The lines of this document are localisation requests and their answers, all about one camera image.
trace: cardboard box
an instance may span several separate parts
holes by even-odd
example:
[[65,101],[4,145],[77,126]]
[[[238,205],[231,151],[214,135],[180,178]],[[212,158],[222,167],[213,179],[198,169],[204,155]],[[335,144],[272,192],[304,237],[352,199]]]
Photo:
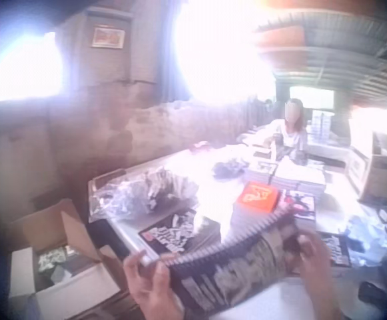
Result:
[[[61,320],[74,317],[110,299],[121,291],[105,263],[114,270],[117,257],[107,249],[106,262],[89,237],[72,201],[58,204],[14,222],[10,228],[17,246],[11,257],[9,302],[21,317],[34,305],[38,319]],[[44,251],[70,245],[96,263],[70,279],[46,289],[37,272],[37,256]]]

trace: ceiling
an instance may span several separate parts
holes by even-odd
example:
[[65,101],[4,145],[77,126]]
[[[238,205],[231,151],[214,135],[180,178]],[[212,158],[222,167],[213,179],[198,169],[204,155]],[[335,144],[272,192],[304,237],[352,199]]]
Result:
[[[287,84],[349,91],[357,104],[387,107],[387,19],[332,10],[286,9],[263,20],[258,32],[296,27],[301,40],[259,46],[276,60],[274,75]],[[289,38],[288,32],[279,37]]]

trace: orange book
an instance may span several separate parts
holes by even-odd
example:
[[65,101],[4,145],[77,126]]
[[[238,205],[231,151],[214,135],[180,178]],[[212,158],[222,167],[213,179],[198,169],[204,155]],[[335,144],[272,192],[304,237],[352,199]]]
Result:
[[245,209],[271,213],[276,205],[278,196],[279,190],[275,187],[263,183],[250,182],[236,200],[236,204],[242,205]]

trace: hand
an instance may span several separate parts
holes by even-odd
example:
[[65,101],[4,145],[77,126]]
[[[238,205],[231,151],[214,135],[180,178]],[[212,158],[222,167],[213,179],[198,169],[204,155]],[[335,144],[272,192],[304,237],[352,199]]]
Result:
[[168,268],[159,261],[150,279],[140,276],[139,263],[143,255],[144,251],[124,260],[124,271],[133,299],[139,304],[146,320],[183,320],[183,311],[169,287]]
[[329,248],[315,233],[302,231],[300,243],[300,275],[317,319],[344,319],[332,283]]

